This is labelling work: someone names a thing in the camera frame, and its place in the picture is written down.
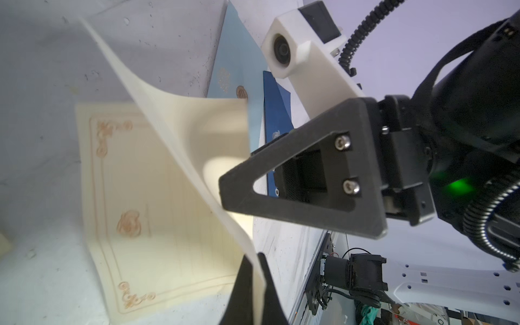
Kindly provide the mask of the light teal envelope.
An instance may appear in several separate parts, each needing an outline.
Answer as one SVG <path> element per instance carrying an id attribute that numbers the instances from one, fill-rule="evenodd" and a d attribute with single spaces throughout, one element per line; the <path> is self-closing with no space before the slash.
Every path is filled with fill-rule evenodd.
<path id="1" fill-rule="evenodd" d="M 242 24 L 236 8 L 228 3 L 207 97 L 247 100 L 251 151 L 257 150 L 260 142 L 267 69 L 260 48 Z"/>

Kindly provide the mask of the dark blue envelope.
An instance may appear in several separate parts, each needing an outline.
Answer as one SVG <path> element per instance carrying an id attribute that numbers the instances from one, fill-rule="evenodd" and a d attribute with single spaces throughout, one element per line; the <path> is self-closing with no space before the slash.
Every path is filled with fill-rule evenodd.
<path id="1" fill-rule="evenodd" d="M 271 72 L 264 71 L 266 144 L 294 129 L 291 117 L 291 93 L 278 84 Z"/>

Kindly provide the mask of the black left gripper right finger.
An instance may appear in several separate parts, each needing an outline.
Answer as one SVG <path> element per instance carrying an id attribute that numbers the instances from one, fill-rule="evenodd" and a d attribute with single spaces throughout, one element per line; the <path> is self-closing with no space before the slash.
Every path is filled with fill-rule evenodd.
<path id="1" fill-rule="evenodd" d="M 262 325 L 288 325 L 284 315 L 276 287 L 269 269 L 268 261 L 263 253 L 258 253 L 258 258 L 264 272 L 266 288 L 264 297 L 264 312 Z"/>

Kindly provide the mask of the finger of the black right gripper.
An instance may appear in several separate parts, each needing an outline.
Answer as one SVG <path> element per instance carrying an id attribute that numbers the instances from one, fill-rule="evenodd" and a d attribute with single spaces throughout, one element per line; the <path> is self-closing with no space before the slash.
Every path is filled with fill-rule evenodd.
<path id="1" fill-rule="evenodd" d="M 377 101 L 346 100 L 219 179 L 227 211 L 371 239 L 387 234 Z"/>

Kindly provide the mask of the cream lined letter paper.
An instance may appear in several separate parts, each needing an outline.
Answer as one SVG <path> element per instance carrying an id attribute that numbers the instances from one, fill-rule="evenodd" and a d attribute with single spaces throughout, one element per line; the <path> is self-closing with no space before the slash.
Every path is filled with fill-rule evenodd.
<path id="1" fill-rule="evenodd" d="M 246 261 L 245 315 L 232 321 L 260 324 L 266 281 L 253 218 L 226 211 L 219 196 L 220 177 L 250 153 L 246 101 L 157 89 L 88 33 L 132 97 L 76 107 L 85 234 L 110 321 L 227 293 Z"/>

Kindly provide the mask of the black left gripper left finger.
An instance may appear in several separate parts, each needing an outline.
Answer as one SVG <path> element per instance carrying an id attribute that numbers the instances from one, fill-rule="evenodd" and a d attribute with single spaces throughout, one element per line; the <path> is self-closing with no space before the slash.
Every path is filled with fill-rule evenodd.
<path id="1" fill-rule="evenodd" d="M 236 281 L 219 325 L 253 324 L 253 266 L 243 257 Z"/>

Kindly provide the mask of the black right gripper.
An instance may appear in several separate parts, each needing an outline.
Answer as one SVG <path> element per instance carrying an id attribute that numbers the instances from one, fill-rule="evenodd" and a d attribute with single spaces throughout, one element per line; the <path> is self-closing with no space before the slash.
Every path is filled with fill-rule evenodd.
<path id="1" fill-rule="evenodd" d="M 381 103 L 388 217 L 474 244 L 519 242 L 519 15 L 455 45 L 412 97 Z"/>

